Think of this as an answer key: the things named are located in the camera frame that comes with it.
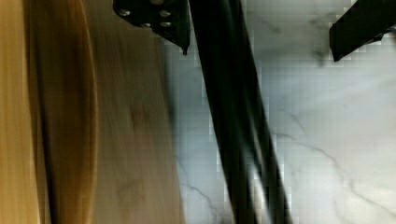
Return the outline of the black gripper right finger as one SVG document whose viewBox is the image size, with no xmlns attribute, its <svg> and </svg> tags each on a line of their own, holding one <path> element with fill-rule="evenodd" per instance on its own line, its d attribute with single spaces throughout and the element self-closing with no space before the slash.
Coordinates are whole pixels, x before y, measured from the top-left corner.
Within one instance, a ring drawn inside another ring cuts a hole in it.
<svg viewBox="0 0 396 224">
<path fill-rule="evenodd" d="M 357 0 L 329 30 L 335 62 L 395 31 L 396 0 Z"/>
</svg>

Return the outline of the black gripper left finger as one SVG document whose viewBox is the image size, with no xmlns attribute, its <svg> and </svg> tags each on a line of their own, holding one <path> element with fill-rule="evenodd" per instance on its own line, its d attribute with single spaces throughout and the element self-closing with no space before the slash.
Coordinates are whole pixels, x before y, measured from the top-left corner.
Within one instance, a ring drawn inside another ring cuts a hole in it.
<svg viewBox="0 0 396 224">
<path fill-rule="evenodd" d="M 187 54 L 191 44 L 188 0 L 113 0 L 112 6 L 125 21 L 150 29 Z"/>
</svg>

